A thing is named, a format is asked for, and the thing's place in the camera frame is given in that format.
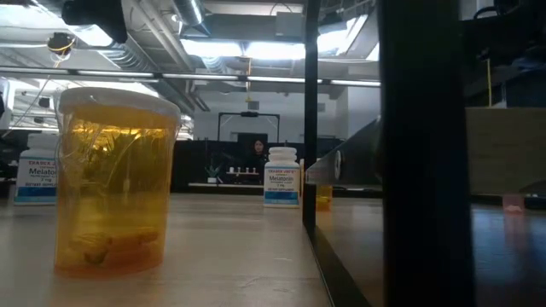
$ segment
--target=person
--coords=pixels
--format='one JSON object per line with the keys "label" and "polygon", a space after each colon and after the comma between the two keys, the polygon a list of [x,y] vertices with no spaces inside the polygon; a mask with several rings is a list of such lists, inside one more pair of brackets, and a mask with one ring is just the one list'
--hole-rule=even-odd
{"label": "person", "polygon": [[253,152],[247,158],[245,167],[248,167],[250,172],[256,169],[256,172],[260,175],[259,181],[263,181],[264,166],[267,163],[267,155],[265,154],[265,145],[261,140],[255,140],[253,143]]}

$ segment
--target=translucent container lid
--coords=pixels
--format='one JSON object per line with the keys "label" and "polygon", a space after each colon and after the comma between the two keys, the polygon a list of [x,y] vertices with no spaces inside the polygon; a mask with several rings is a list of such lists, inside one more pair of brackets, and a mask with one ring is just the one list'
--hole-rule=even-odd
{"label": "translucent container lid", "polygon": [[180,109],[174,103],[129,90],[94,87],[65,90],[61,94],[59,111],[65,113],[70,106],[93,103],[104,106],[134,107],[173,117],[179,125],[181,123]]}

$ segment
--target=amber plastic container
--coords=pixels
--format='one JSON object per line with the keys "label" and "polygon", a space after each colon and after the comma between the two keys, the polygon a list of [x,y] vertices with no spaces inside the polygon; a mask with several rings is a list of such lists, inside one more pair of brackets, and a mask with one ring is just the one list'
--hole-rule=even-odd
{"label": "amber plastic container", "polygon": [[109,277],[163,261],[178,107],[125,90],[61,94],[55,272]]}

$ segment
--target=exposed duct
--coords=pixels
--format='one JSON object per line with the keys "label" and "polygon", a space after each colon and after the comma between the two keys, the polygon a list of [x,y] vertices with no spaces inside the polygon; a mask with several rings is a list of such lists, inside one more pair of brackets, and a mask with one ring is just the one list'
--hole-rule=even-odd
{"label": "exposed duct", "polygon": [[[51,14],[61,18],[62,4],[64,0],[33,0],[39,6],[47,9]],[[102,56],[109,59],[122,70],[131,70],[138,72],[152,72],[159,68],[142,51],[137,42],[129,36],[125,44],[114,43],[112,50],[98,51]],[[185,93],[176,90],[169,81],[160,80],[158,83],[146,84],[158,92],[165,99],[173,102],[181,108],[183,113],[193,114],[195,107],[190,102]]]}
{"label": "exposed duct", "polygon": [[173,0],[173,3],[184,25],[197,26],[205,19],[205,8],[200,0]]}

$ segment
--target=bottle label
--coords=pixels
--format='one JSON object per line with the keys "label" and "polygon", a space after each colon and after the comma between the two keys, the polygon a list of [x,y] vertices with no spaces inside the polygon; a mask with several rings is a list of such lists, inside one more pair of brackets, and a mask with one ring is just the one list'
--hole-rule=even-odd
{"label": "bottle label", "polygon": [[264,170],[264,203],[297,205],[299,167],[270,166]]}
{"label": "bottle label", "polygon": [[55,159],[20,157],[15,204],[55,203],[56,187]]}

